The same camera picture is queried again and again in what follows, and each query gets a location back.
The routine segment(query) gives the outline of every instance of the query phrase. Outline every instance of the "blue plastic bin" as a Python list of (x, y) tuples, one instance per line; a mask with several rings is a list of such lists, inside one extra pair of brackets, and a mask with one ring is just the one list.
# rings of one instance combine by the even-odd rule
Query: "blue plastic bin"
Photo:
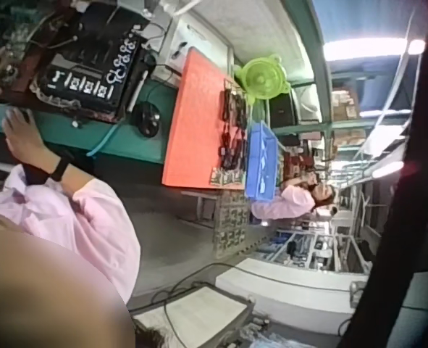
[(278, 139), (262, 121), (249, 133), (245, 194), (256, 201), (271, 201), (277, 185)]

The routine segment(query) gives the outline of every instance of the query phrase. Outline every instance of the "blue cable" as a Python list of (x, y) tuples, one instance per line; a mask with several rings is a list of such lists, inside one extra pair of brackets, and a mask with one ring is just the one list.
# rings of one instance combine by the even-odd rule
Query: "blue cable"
[(98, 145), (96, 145), (91, 151), (86, 154), (86, 157), (93, 157), (95, 154), (97, 154), (104, 147), (104, 145), (108, 143), (109, 139), (112, 137), (112, 134), (114, 134), (118, 127), (120, 127), (120, 125), (122, 124), (122, 121), (123, 120), (120, 120), (120, 122), (113, 125), (108, 130), (106, 135), (102, 138), (102, 140), (98, 143)]

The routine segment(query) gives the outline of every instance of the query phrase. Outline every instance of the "green fan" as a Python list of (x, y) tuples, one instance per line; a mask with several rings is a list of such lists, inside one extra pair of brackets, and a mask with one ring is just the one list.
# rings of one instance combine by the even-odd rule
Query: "green fan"
[(277, 54), (270, 57), (252, 59), (243, 68), (235, 71), (248, 94), (248, 102), (255, 99), (272, 99), (281, 93), (289, 93), (291, 85), (286, 81), (286, 72)]

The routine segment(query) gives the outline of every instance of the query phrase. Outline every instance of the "wrist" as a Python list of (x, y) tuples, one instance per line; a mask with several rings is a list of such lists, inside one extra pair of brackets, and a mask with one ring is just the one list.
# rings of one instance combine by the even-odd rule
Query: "wrist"
[(57, 165), (59, 164), (60, 160), (61, 157), (59, 157), (57, 154), (45, 147), (39, 149), (39, 151), (35, 153), (33, 163), (31, 163), (31, 165), (41, 169), (42, 171), (48, 174), (52, 174), (56, 169)]

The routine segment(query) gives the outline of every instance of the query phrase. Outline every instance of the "pink uniform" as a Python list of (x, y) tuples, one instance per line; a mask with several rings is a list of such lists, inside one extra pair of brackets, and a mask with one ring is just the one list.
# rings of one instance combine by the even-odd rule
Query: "pink uniform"
[(296, 186), (288, 186), (270, 202), (254, 202), (253, 215), (261, 220), (299, 218), (310, 212), (315, 201), (309, 191)]
[(0, 192), (0, 215), (33, 236), (80, 255), (114, 284), (125, 303), (140, 267), (140, 244), (114, 190), (93, 179), (69, 199), (62, 187), (26, 186), (22, 166), (15, 167)]

